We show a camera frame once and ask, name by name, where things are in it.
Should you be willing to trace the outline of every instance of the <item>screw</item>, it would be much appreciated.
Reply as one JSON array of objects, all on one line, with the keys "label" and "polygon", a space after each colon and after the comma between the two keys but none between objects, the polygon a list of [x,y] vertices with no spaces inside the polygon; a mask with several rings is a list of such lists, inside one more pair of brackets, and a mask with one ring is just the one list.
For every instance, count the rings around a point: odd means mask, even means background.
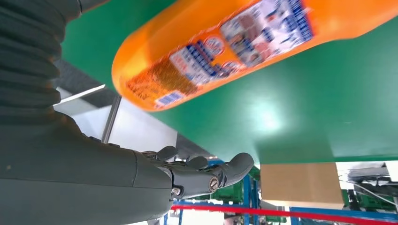
[{"label": "screw", "polygon": [[218,178],[212,177],[209,182],[209,190],[210,192],[215,192],[218,189]]},{"label": "screw", "polygon": [[181,194],[181,189],[173,187],[173,189],[171,189],[171,194],[174,196],[179,196]]}]

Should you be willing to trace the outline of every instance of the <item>robotic hand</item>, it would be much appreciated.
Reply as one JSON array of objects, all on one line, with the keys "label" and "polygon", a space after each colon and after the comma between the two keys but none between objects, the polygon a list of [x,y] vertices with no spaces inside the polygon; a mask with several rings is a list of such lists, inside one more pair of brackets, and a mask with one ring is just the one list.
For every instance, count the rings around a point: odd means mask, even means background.
[{"label": "robotic hand", "polygon": [[189,162],[166,162],[176,154],[177,150],[172,146],[163,148],[159,153],[143,153],[171,178],[171,194],[176,199],[208,195],[233,185],[241,181],[254,165],[253,158],[247,153],[240,153],[230,162],[210,167],[204,157],[196,157]]}]

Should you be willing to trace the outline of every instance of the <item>white wall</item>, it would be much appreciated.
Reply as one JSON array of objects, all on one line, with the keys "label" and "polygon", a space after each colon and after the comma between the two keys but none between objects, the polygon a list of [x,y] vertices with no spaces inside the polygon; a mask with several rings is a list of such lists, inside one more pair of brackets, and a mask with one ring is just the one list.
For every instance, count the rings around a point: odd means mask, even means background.
[{"label": "white wall", "polygon": [[[111,106],[72,116],[83,133],[101,139]],[[177,132],[122,99],[109,143],[136,151],[159,151],[175,146]]]},{"label": "white wall", "polygon": [[159,151],[176,146],[177,132],[122,99],[109,142],[140,152]]}]

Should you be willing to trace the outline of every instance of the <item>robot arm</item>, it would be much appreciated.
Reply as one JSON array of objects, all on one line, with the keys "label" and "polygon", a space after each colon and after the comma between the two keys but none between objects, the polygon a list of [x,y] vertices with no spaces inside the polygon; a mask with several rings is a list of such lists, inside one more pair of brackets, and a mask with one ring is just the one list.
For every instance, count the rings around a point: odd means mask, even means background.
[{"label": "robot arm", "polygon": [[210,168],[199,159],[100,143],[52,105],[67,23],[105,0],[0,0],[0,224],[121,225],[158,218],[174,198],[242,179],[247,154]]}]

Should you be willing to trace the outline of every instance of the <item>barcode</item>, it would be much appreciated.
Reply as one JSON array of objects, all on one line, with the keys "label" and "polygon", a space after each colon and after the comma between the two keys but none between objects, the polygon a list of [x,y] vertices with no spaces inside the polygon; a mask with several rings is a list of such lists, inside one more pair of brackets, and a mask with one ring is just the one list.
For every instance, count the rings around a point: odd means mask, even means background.
[{"label": "barcode", "polygon": [[180,99],[182,99],[184,97],[184,94],[182,94],[181,92],[175,90],[159,99],[156,100],[156,103],[159,105],[169,105],[175,101],[178,101]]}]

